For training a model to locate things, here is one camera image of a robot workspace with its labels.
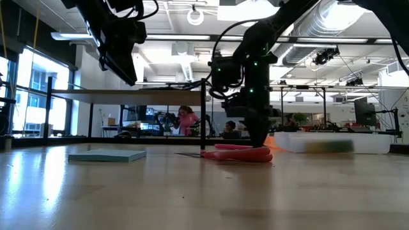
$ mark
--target metal pole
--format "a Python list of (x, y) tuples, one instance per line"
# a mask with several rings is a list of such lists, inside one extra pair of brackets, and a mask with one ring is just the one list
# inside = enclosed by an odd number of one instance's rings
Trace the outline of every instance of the metal pole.
[(120, 125), (119, 125), (119, 127), (118, 127), (118, 129), (117, 129), (117, 132), (118, 133), (120, 133), (120, 132), (122, 132), (122, 127), (123, 127), (123, 111), (125, 110), (125, 106), (124, 105), (121, 105), (120, 106), (121, 107), (121, 109), (120, 109)]
[(281, 124), (284, 125), (284, 96), (281, 88)]
[(47, 139), (49, 138), (49, 118), (51, 110), (51, 91), (52, 91), (52, 77), (48, 78), (47, 83), (47, 101), (45, 103), (45, 121), (44, 121), (44, 131), (43, 140), (45, 145), (47, 145)]
[(325, 88), (323, 90), (323, 95), (324, 95), (324, 125), (327, 124), (327, 96), (325, 94), (326, 90)]
[(212, 97), (212, 117), (211, 117), (211, 121), (210, 121), (210, 123), (211, 123), (211, 126), (214, 128), (214, 124), (213, 124), (213, 122), (214, 122), (214, 119), (213, 119), (213, 105), (214, 105), (214, 103), (215, 103), (215, 98), (214, 97)]
[(206, 148), (206, 79), (202, 78), (200, 88), (200, 150)]
[(88, 138), (92, 136), (92, 117), (94, 115), (94, 104), (89, 105)]

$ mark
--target computer screen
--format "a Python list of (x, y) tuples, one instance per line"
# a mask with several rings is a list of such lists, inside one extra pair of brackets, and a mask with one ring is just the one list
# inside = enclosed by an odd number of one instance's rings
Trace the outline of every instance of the computer screen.
[(361, 100), (354, 101), (355, 119), (362, 126), (376, 126), (375, 105), (368, 104)]
[(147, 105), (128, 106), (126, 121), (146, 121)]

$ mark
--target table surface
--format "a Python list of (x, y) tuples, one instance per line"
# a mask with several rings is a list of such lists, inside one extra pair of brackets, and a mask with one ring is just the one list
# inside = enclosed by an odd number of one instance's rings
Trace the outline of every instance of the table surface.
[(52, 94), (88, 104), (102, 105), (201, 105), (200, 91), (53, 89)]
[[(100, 148), (147, 157), (66, 160)], [(200, 148), (86, 143), (2, 153), (0, 229), (408, 229), (407, 156), (273, 152), (272, 164), (250, 164), (174, 152)]]

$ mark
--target white wall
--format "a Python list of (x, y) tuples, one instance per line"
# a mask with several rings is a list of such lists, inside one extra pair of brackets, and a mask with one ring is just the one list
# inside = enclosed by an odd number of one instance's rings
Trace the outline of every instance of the white wall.
[[(83, 46), (77, 46), (76, 66), (78, 71), (75, 73), (75, 84), (86, 89), (121, 89), (125, 84), (121, 83), (119, 77), (110, 71), (101, 71), (98, 61), (85, 52)], [(72, 110), (72, 125), (71, 131), (73, 135), (88, 135), (90, 105), (82, 102), (74, 102)], [(92, 136), (100, 137), (101, 132), (101, 115), (104, 125), (107, 124), (107, 118), (110, 114), (112, 118), (116, 118), (119, 122), (120, 106), (119, 105), (94, 105), (93, 109), (93, 125)]]
[[(398, 71), (391, 74), (387, 74), (386, 70), (379, 73), (379, 83), (380, 86), (409, 86), (409, 78), (404, 71)], [(395, 90), (388, 89), (380, 91), (379, 98), (382, 104), (386, 106), (387, 110), (394, 109), (395, 107), (399, 111), (399, 126), (403, 132), (403, 143), (409, 143), (409, 91), (403, 89)], [(394, 127), (394, 120), (392, 117), (392, 122), (389, 114), (382, 114), (382, 118), (390, 126)]]

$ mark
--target ceiling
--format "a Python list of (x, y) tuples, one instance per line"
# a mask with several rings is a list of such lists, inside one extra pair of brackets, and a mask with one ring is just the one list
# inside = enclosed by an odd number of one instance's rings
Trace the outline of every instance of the ceiling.
[[(86, 27), (83, 19), (76, 8), (67, 10), (60, 0), (40, 0), (39, 4), (34, 0), (14, 0), (28, 12), (35, 15), (37, 7), (40, 9), (40, 20), (44, 21), (59, 32), (64, 33), (86, 33)], [(145, 3), (145, 13), (154, 10), (153, 2)], [(220, 34), (225, 28), (233, 22), (217, 20), (217, 8), (219, 1), (207, 1), (206, 6), (201, 6), (200, 2), (197, 8), (206, 10), (204, 22), (199, 26), (193, 26), (187, 21), (187, 10), (190, 5), (179, 4), (161, 4), (160, 11), (153, 17), (145, 20), (147, 32), (149, 33), (175, 33), (175, 34)], [(238, 26), (229, 33), (232, 35), (244, 34), (247, 27)], [(356, 23), (343, 31), (340, 36), (355, 37), (385, 37), (390, 35), (376, 16), (367, 11), (358, 19)], [(145, 71), (145, 76), (154, 79), (158, 76), (175, 76), (181, 72), (179, 63), (169, 62), (171, 57), (171, 47), (174, 42), (145, 42), (138, 45), (139, 52), (142, 52), (150, 68)], [(213, 42), (193, 42), (196, 48), (201, 50), (210, 50)], [(232, 54), (238, 43), (220, 43), (218, 48), (223, 55)], [(316, 71), (315, 66), (311, 64), (311, 58), (301, 62), (299, 68), (290, 71), (291, 77), (287, 78), (288, 84), (336, 84), (339, 79), (349, 76), (352, 71), (362, 71), (365, 84), (377, 84), (378, 71), (385, 68), (385, 63), (394, 61), (395, 53), (390, 45), (340, 45), (341, 56), (348, 64), (340, 58), (331, 60), (329, 65), (320, 66)], [(210, 60), (209, 52), (198, 52), (197, 61), (192, 63), (194, 75), (197, 72), (208, 72), (210, 68), (207, 62)]]

